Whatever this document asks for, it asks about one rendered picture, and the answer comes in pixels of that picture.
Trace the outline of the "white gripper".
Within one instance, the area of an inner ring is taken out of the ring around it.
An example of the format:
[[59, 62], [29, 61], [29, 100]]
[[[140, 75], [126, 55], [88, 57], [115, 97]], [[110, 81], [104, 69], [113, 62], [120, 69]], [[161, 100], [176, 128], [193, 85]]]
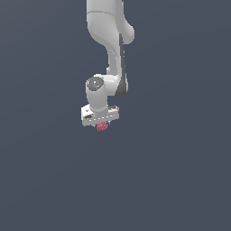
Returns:
[[81, 121], [84, 126], [93, 125], [98, 123], [111, 122], [119, 118], [119, 107], [110, 106], [106, 112], [95, 113], [93, 112], [89, 105], [83, 106], [81, 108]]

